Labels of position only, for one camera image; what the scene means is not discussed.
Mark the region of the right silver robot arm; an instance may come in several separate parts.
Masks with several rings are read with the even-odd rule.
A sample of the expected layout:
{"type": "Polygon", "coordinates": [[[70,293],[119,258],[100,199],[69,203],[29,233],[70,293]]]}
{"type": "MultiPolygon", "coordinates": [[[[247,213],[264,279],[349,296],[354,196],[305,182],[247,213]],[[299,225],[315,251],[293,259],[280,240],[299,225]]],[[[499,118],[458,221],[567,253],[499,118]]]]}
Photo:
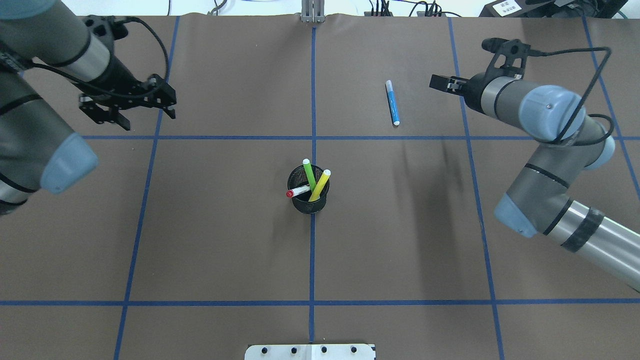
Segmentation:
{"type": "Polygon", "coordinates": [[[582,171],[605,164],[616,148],[606,128],[584,109],[562,135],[581,99],[577,93],[521,75],[488,73],[471,79],[434,74],[429,86],[461,96],[471,109],[522,130],[538,143],[494,208],[501,223],[528,239],[546,235],[638,291],[638,233],[567,193],[582,171]]]}

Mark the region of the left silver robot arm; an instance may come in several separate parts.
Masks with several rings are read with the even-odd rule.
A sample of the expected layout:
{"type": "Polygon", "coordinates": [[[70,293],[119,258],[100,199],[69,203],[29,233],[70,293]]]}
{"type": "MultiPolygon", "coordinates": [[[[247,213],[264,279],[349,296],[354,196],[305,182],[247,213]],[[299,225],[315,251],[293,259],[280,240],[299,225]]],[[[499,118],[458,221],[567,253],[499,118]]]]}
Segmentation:
{"type": "Polygon", "coordinates": [[[169,69],[137,79],[115,54],[140,24],[169,53],[148,23],[136,16],[76,16],[61,0],[3,0],[0,12],[0,210],[13,213],[44,189],[60,194],[98,166],[98,156],[23,77],[30,69],[62,76],[80,91],[78,109],[98,125],[131,129],[122,112],[144,107],[176,118],[169,69]]]}

